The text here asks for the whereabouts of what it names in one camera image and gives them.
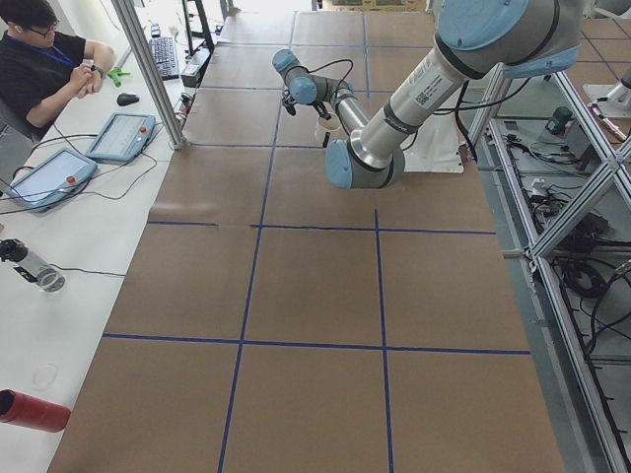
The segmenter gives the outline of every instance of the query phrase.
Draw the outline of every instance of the electronic device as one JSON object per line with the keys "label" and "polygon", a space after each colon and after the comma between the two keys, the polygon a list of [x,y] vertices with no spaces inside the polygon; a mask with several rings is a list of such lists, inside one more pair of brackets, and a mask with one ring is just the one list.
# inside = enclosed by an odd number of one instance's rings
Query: electronic device
{"label": "electronic device", "polygon": [[5,190],[24,207],[45,212],[83,188],[97,164],[74,150],[64,148]]}
{"label": "electronic device", "polygon": [[186,67],[181,71],[181,81],[185,87],[196,88],[204,77],[211,52],[206,47],[200,47],[190,58]]}
{"label": "electronic device", "polygon": [[123,92],[116,98],[116,103],[120,106],[127,106],[138,101],[140,101],[138,94],[133,94],[131,92]]}
{"label": "electronic device", "polygon": [[153,115],[114,113],[86,156],[97,162],[127,163],[140,154],[155,126]]}
{"label": "electronic device", "polygon": [[590,161],[598,159],[598,153],[594,145],[583,130],[579,120],[570,123],[568,131],[565,135],[565,142],[576,159],[576,167],[578,170],[585,170]]}
{"label": "electronic device", "polygon": [[177,44],[174,37],[160,36],[150,38],[149,50],[163,81],[179,77]]}
{"label": "electronic device", "polygon": [[565,130],[565,125],[572,119],[572,111],[567,106],[558,106],[552,117],[545,124],[545,129],[552,135],[559,135]]}

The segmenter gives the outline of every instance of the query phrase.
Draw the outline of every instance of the tablet screen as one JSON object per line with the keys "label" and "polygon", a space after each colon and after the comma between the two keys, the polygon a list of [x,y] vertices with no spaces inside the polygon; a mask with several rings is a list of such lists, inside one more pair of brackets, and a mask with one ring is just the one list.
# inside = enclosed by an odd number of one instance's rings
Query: tablet screen
{"label": "tablet screen", "polygon": [[91,155],[115,158],[125,156],[144,121],[144,116],[117,115],[99,137],[98,143],[90,150]]}
{"label": "tablet screen", "polygon": [[75,175],[86,166],[68,151],[62,151],[52,160],[29,172],[13,186],[14,191],[27,202],[37,202],[66,183],[66,177]]}

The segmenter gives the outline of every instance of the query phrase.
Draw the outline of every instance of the table surface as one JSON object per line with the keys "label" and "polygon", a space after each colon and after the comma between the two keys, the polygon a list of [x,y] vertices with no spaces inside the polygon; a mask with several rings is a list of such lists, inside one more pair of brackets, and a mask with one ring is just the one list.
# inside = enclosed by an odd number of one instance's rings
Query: table surface
{"label": "table surface", "polygon": [[[98,94],[72,100],[56,120],[59,132],[66,136],[99,133],[114,112],[154,114],[160,122],[133,54],[127,58],[123,70],[131,75],[122,78],[120,88],[106,80]],[[176,105],[184,90],[181,81],[166,81],[165,86],[172,104]],[[116,97],[122,92],[137,93],[140,101],[118,106]],[[156,130],[161,129],[162,125],[156,127]],[[44,141],[58,136],[51,128]],[[92,140],[72,139],[71,142],[85,151]],[[42,145],[28,159],[27,165],[36,166],[58,149],[69,146],[63,140]],[[99,164],[96,177],[83,195],[45,213],[1,215],[0,223],[5,229],[0,238],[17,238],[47,262],[61,267],[124,274],[173,154],[166,130],[157,132],[144,153],[148,156],[141,155],[125,167]],[[129,192],[119,200],[90,194],[99,192],[118,197],[130,186]],[[0,213],[20,209],[13,202],[0,200]],[[0,379],[2,388],[72,406],[122,278],[77,271],[62,273],[66,278],[65,286],[55,294],[48,294],[36,285],[27,284],[11,264],[0,264],[5,324],[0,334],[3,359]],[[0,470],[44,471],[60,439],[61,434],[0,424]]]}

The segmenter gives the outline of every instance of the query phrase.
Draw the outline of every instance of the blue lanyard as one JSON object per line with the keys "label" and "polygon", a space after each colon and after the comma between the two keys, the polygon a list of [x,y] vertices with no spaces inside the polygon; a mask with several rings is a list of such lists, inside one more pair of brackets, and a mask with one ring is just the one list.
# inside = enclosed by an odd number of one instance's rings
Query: blue lanyard
{"label": "blue lanyard", "polygon": [[10,39],[11,41],[15,42],[16,44],[19,44],[23,47],[25,47],[26,49],[30,49],[31,51],[35,51],[38,54],[43,54],[46,57],[49,57],[50,59],[52,59],[53,61],[57,61],[60,62],[61,64],[64,64],[68,67],[72,67],[75,68],[76,66],[78,66],[78,64],[75,64],[75,62],[70,59],[61,49],[59,49],[57,46],[52,46],[52,50],[54,52],[56,52],[55,54],[51,54],[48,51],[46,51],[45,49],[41,49],[39,47],[34,47],[31,46],[30,44],[27,44],[23,41],[20,41],[19,39],[15,39],[12,36],[9,36],[7,34],[7,32],[4,32],[4,36],[7,37],[8,39]]}

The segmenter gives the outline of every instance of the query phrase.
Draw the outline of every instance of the connector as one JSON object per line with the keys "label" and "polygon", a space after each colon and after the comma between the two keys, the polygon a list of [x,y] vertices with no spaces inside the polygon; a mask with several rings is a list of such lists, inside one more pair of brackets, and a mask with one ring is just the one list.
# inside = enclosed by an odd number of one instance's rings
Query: connector
{"label": "connector", "polygon": [[537,177],[536,179],[533,179],[532,184],[530,185],[530,189],[532,190],[532,197],[536,195],[538,197],[546,198],[548,196],[545,179],[542,177]]}
{"label": "connector", "polygon": [[622,276],[623,274],[626,274],[629,271],[631,271],[631,259],[629,259],[628,261],[622,263],[620,266],[615,268],[615,274],[619,276]]}

